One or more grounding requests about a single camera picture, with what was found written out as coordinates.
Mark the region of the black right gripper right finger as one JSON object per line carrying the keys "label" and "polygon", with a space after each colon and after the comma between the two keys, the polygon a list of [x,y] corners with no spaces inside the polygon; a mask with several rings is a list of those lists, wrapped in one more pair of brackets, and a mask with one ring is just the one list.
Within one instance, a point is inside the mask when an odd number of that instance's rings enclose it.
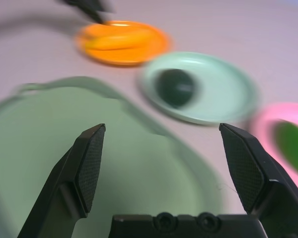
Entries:
{"label": "black right gripper right finger", "polygon": [[269,238],[298,238],[298,187],[258,139],[233,125],[219,126],[230,176],[248,215]]}

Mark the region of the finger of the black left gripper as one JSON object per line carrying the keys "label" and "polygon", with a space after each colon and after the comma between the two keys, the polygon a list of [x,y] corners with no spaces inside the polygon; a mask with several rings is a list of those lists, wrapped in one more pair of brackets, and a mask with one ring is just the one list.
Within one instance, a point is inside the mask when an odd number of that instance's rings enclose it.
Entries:
{"label": "finger of the black left gripper", "polygon": [[60,0],[64,4],[75,7],[95,23],[107,23],[104,12],[111,12],[110,6],[104,0]]}

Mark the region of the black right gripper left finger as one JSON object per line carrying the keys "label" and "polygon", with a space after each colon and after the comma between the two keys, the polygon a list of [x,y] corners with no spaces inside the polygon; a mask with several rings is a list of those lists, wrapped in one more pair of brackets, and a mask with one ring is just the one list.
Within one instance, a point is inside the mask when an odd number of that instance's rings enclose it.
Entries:
{"label": "black right gripper left finger", "polygon": [[18,237],[70,238],[91,211],[100,173],[106,127],[81,133],[50,172]]}

